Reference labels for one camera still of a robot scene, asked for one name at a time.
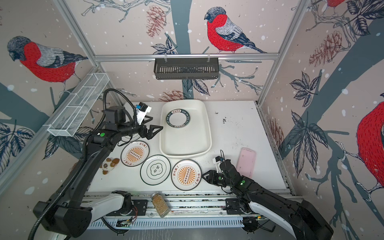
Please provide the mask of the large green rim plate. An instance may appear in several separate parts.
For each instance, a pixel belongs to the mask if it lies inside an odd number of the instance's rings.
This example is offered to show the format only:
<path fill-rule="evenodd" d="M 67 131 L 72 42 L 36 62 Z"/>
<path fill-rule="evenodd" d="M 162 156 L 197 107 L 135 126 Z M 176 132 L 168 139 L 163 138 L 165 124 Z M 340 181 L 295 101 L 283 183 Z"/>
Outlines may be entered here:
<path fill-rule="evenodd" d="M 188 111 L 184 109 L 174 109 L 166 116 L 166 123 L 172 128 L 184 128 L 191 121 L 191 116 Z"/>

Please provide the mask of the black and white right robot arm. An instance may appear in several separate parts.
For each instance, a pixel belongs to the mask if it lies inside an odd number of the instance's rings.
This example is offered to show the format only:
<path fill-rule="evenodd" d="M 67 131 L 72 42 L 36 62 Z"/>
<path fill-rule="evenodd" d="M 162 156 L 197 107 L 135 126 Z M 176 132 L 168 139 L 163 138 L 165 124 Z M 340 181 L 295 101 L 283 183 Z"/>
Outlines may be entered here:
<path fill-rule="evenodd" d="M 207 183 L 226 188 L 237 196 L 244 213 L 263 215 L 297 240 L 330 240 L 334 230 L 308 201 L 300 203 L 281 197 L 254 180 L 242 176 L 230 160 L 218 161 L 219 170 L 202 175 Z"/>

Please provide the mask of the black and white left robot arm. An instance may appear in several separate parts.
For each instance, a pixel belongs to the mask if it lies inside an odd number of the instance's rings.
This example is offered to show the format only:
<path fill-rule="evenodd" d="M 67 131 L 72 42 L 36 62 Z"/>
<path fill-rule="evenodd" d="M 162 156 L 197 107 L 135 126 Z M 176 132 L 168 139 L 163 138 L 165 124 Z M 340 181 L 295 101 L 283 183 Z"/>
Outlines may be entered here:
<path fill-rule="evenodd" d="M 38 202 L 33 213 L 37 217 L 28 238 L 34 239 L 40 225 L 45 230 L 66 235 L 81 236 L 88 226 L 99 219 L 96 205 L 83 207 L 82 200 L 103 161 L 110 155 L 122 137 L 138 134 L 152 139 L 163 127 L 145 124 L 153 120 L 148 116 L 151 107 L 140 102 L 133 106 L 130 116 L 123 106 L 104 110 L 100 125 L 83 142 L 82 157 L 58 190 L 46 202 Z"/>

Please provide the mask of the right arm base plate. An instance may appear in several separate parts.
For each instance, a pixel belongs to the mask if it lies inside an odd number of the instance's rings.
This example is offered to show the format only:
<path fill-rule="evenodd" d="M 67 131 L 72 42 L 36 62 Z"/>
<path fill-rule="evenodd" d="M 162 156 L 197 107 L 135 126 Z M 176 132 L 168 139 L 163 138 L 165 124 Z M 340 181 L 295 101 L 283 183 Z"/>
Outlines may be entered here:
<path fill-rule="evenodd" d="M 224 210 L 228 215 L 250 215 L 255 214 L 249 204 L 242 199 L 225 199 Z"/>

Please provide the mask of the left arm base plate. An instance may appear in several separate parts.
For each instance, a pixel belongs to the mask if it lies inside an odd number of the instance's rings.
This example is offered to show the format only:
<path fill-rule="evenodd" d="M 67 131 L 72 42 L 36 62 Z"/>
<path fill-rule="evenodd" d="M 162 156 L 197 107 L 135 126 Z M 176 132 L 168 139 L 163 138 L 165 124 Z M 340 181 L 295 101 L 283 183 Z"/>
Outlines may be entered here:
<path fill-rule="evenodd" d="M 126 217 L 126 216 L 145 216 L 148 206 L 148 200 L 131 200 L 129 204 L 123 204 L 123 207 L 117 211 L 107 214 L 108 217 Z"/>

